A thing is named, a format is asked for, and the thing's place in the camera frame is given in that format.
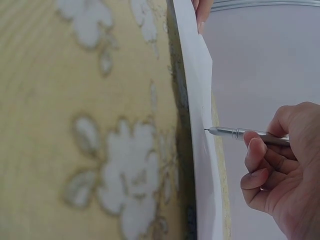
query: paper sheet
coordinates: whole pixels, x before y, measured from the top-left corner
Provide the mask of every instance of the paper sheet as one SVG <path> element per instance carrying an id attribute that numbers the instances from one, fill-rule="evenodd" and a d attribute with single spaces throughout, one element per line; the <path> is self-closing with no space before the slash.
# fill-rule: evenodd
<path id="1" fill-rule="evenodd" d="M 197 237 L 223 240 L 223 204 L 212 127 L 212 59 L 198 34 L 191 0 L 173 0 L 180 36 L 192 134 L 195 174 Z"/>

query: ceiling molding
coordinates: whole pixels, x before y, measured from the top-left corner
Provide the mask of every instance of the ceiling molding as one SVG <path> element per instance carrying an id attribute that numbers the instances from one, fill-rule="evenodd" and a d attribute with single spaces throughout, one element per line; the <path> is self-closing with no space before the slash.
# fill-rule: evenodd
<path id="1" fill-rule="evenodd" d="M 299 5 L 320 7 L 320 0 L 216 0 L 211 12 L 257 6 Z"/>

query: floral wallpaper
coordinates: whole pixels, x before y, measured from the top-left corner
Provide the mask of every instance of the floral wallpaper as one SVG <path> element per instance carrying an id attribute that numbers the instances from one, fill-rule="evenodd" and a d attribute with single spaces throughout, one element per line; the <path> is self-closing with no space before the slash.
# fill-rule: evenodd
<path id="1" fill-rule="evenodd" d="M 172 1 L 3 0 L 0 11 L 0 238 L 195 240 Z"/>

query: white wall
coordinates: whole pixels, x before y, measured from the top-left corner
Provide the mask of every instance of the white wall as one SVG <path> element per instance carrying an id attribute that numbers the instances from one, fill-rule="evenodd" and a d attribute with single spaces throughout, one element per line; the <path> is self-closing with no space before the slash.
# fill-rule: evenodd
<path id="1" fill-rule="evenodd" d="M 211 13 L 205 25 L 221 126 L 264 130 L 282 105 L 320 103 L 320 7 L 225 10 Z M 269 215 L 243 200 L 244 143 L 224 139 L 223 147 L 232 239 L 286 239 Z"/>

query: silver pen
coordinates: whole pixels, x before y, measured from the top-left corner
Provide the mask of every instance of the silver pen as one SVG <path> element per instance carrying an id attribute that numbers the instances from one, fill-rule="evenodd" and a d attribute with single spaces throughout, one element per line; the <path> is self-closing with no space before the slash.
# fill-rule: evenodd
<path id="1" fill-rule="evenodd" d="M 290 147 L 289 137 L 287 136 L 276 137 L 264 131 L 255 131 L 255 130 L 249 130 L 249 129 L 243 129 L 243 128 L 228 128 L 228 127 L 219 127 L 219 126 L 210 127 L 209 129 L 204 129 L 204 130 L 209 131 L 212 135 L 229 136 L 232 139 L 241 140 L 241 141 L 244 140 L 245 132 L 252 131 L 252 132 L 256 132 L 261 137 L 261 139 L 265 144 Z"/>

